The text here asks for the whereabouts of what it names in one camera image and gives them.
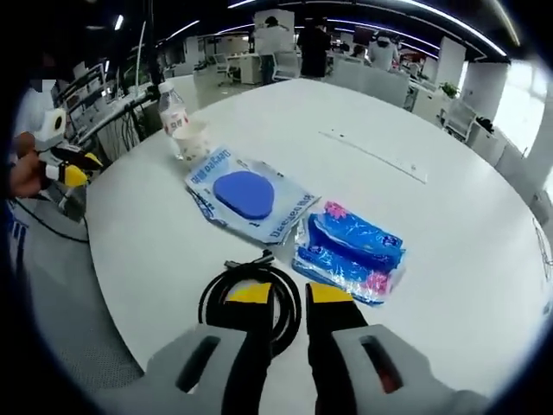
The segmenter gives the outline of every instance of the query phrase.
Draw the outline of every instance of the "ceiling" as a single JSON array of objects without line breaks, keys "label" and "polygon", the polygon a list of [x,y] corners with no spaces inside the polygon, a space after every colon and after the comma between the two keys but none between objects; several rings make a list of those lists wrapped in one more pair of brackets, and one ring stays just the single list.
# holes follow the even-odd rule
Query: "ceiling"
[{"label": "ceiling", "polygon": [[[229,10],[229,3],[239,0],[153,0],[154,38],[160,41],[171,36],[187,24],[200,20],[190,29],[171,38],[179,42],[186,36],[206,35],[222,29],[251,23],[258,10],[281,8],[294,11],[296,25],[306,18],[322,16],[349,22],[363,22],[395,29],[413,35],[426,42],[440,45],[444,35],[467,47],[469,60],[504,61],[505,57],[485,41],[442,16],[421,9],[409,0],[257,0]],[[492,4],[494,0],[417,0],[424,1],[477,29],[485,37],[504,50],[507,58],[518,58],[529,52],[529,42],[521,30],[515,27],[520,44],[517,46],[506,25]],[[144,19],[144,0],[54,0],[66,11],[51,19],[50,24],[63,32],[66,61],[77,64],[83,59],[91,63],[98,58],[125,56],[138,44]],[[113,27],[118,15],[124,16],[119,31]],[[353,24],[329,23],[329,28],[339,26],[354,29]],[[437,54],[437,50],[423,43],[412,41],[419,48]]]}]

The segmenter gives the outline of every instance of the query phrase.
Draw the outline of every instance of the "blue packaged towel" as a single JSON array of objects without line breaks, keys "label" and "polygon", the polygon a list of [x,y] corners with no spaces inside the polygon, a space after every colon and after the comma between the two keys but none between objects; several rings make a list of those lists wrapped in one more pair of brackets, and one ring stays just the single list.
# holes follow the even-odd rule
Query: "blue packaged towel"
[{"label": "blue packaged towel", "polygon": [[363,303],[381,304],[403,275],[403,244],[330,201],[323,212],[301,220],[292,267],[350,292]]},{"label": "blue packaged towel", "polygon": [[[263,180],[239,172],[250,172]],[[252,189],[264,179],[272,193]],[[197,165],[185,182],[206,219],[266,245],[282,244],[302,214],[319,200],[268,164],[239,157],[226,147],[219,147]],[[263,200],[247,200],[256,195]],[[268,208],[271,196],[272,207]]]}]

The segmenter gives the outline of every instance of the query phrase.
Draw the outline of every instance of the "plastic water bottle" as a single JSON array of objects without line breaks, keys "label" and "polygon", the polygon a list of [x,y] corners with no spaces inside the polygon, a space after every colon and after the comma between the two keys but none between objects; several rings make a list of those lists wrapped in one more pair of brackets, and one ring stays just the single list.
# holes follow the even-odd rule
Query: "plastic water bottle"
[{"label": "plastic water bottle", "polygon": [[188,124],[187,107],[170,81],[159,84],[159,92],[162,95],[159,98],[159,117],[162,119],[165,133],[172,137],[177,128]]}]

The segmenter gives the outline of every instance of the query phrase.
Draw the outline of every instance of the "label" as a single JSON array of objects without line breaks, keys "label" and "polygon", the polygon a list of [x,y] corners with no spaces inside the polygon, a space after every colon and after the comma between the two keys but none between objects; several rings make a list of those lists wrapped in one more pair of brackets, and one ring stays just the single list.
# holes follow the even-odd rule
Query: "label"
[{"label": "label", "polygon": [[165,112],[159,114],[162,119],[163,129],[168,135],[173,135],[173,132],[182,127],[185,124],[188,124],[188,115],[184,108],[178,110],[168,109]]}]

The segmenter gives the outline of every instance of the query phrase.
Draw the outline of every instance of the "black cable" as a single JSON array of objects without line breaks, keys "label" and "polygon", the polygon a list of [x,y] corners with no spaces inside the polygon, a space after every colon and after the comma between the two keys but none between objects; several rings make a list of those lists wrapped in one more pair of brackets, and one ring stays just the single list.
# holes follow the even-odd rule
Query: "black cable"
[{"label": "black cable", "polygon": [[272,259],[272,253],[265,250],[262,258],[250,263],[239,265],[227,263],[227,267],[230,266],[230,268],[215,277],[201,294],[198,322],[209,324],[213,320],[213,313],[217,312],[236,284],[246,280],[271,283],[280,305],[280,316],[273,327],[270,341],[272,357],[275,357],[281,354],[296,337],[302,319],[302,300],[296,283],[286,272],[272,266],[270,264]]},{"label": "black cable", "polygon": [[41,225],[43,225],[48,231],[50,232],[53,232],[55,233],[56,235],[62,237],[62,238],[65,238],[65,239],[70,239],[70,240],[74,240],[75,242],[80,242],[81,244],[88,244],[89,243],[89,240],[88,239],[78,239],[78,238],[74,238],[73,236],[69,236],[69,235],[65,235],[64,233],[60,232],[60,231],[56,231],[55,229],[53,229],[48,223],[46,223],[44,220],[42,220],[41,218],[39,218],[38,216],[36,216],[34,213],[32,213],[30,210],[27,209],[27,207],[25,205],[23,205],[19,200],[17,199],[14,199],[14,201],[25,211],[27,212],[30,216],[32,216],[38,223],[40,223]]}]

